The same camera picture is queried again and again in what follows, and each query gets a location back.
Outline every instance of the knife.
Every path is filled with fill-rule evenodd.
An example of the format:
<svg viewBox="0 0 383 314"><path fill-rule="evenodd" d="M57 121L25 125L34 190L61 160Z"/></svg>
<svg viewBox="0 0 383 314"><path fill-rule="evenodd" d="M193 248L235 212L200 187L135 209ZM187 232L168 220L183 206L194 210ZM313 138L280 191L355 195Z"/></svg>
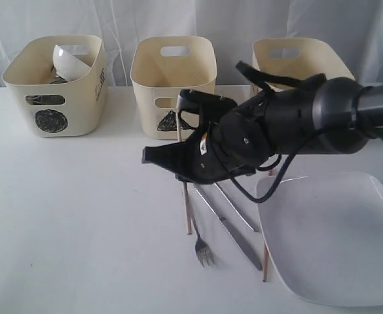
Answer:
<svg viewBox="0 0 383 314"><path fill-rule="evenodd" d="M196 189L198 195L204 200L206 205L213 211L213 213L216 215L216 217L221 221L223 226L226 228L227 232L230 234L230 236L235 240L235 242L239 245L242 252L249 258L251 263L257 268L259 271L263 270L263 267L261 266L261 261L257 255L257 253L254 251L252 246L249 244L246 238L243 237L243 235L236 229L230 222L227 220L227 218L216 208L214 207L210 199L208 198L207 194L203 191L201 186L194 184L194 188Z"/></svg>
<svg viewBox="0 0 383 314"><path fill-rule="evenodd" d="M230 197L227 196L225 190L219 185L219 183L215 183L215 186L219 189L220 193L226 198L230 206L236 211L239 217L245 222L245 224L254 232L258 232L258 226L231 200Z"/></svg>

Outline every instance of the metal fork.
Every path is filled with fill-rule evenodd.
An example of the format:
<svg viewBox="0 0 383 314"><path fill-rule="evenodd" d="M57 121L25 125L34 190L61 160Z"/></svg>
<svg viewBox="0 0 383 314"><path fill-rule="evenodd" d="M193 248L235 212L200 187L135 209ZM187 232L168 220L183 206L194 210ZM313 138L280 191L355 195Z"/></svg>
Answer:
<svg viewBox="0 0 383 314"><path fill-rule="evenodd" d="M197 234L197 241L195 246L197 259L203 267L205 263L207 266L214 265L215 259L214 259L213 252L211 251L209 245L203 241L200 235L200 232L198 231L196 217L194 216L194 210L191 204L190 204L190 215L191 215L192 225L194 226L194 229L196 230L196 234Z"/></svg>

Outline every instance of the robotic arm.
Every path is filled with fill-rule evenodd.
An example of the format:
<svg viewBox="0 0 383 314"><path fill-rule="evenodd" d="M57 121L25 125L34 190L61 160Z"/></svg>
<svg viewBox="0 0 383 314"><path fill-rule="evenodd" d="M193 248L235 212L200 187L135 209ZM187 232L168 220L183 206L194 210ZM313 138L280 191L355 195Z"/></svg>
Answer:
<svg viewBox="0 0 383 314"><path fill-rule="evenodd" d="M153 163L177 179L211 184L230 179L250 200L262 203L279 185L296 154L351 154L370 138L383 140L383 86L364 87L349 78L306 80L277 77L240 62L238 70L262 91L237 105L232 99L182 90L177 108L199 115L199 125L181 143L145 147L143 163ZM266 82L293 87L275 92ZM262 167L271 156L277 162ZM288 155L276 182L263 198L236 181L276 166Z"/></svg>

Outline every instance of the wooden chopstick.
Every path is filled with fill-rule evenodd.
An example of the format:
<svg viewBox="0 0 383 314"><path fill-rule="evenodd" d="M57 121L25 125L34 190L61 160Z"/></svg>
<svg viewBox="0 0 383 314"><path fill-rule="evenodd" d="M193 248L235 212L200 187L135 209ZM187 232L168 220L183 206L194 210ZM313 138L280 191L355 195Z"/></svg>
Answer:
<svg viewBox="0 0 383 314"><path fill-rule="evenodd" d="M273 170L271 169L268 172L268 176L273 176ZM270 259L270 253L268 251L268 248L265 244L265 238L264 238L264 265L263 265L263 282L265 283L267 281L267 274L268 274L268 260Z"/></svg>
<svg viewBox="0 0 383 314"><path fill-rule="evenodd" d="M178 113L175 114L175 119L177 124L177 139L179 142L182 142L181 124L179 122ZM185 205L185 216L187 218L187 234L192 234L191 205L190 205L189 189L186 182L183 182L183 196L184 196L184 205Z"/></svg>

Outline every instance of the white plate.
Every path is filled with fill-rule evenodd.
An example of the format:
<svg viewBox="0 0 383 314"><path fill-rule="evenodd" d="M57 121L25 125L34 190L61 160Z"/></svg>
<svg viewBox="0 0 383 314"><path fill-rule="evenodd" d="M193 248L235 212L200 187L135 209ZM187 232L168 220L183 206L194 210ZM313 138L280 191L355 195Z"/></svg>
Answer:
<svg viewBox="0 0 383 314"><path fill-rule="evenodd" d="M258 196L273 177L259 181ZM259 205L284 284L306 301L383 305L383 186L366 173L284 180Z"/></svg>

